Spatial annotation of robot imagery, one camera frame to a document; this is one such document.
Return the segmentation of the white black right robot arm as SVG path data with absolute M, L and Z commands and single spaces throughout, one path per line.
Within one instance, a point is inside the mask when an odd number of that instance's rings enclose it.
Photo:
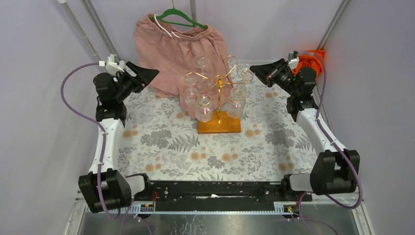
M 267 87 L 278 85 L 289 94 L 287 112 L 303 129 L 317 153 L 311 172 L 284 176 L 281 197 L 292 202 L 299 197 L 300 191 L 316 195 L 354 192 L 360 156 L 357 151 L 348 150 L 341 144 L 320 117 L 312 97 L 317 73 L 310 67 L 303 67 L 293 74 L 284 59 L 250 66 L 250 71 Z

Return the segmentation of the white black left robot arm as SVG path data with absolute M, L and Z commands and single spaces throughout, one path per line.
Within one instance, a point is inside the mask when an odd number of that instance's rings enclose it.
M 124 133 L 127 108 L 124 100 L 143 91 L 159 70 L 127 62 L 115 74 L 103 72 L 93 78 L 99 104 L 92 121 L 98 126 L 98 140 L 92 165 L 79 177 L 78 186 L 92 213 L 120 210 L 135 197 L 151 197 L 150 179 L 145 173 L 124 177 L 118 170 L 119 142 Z

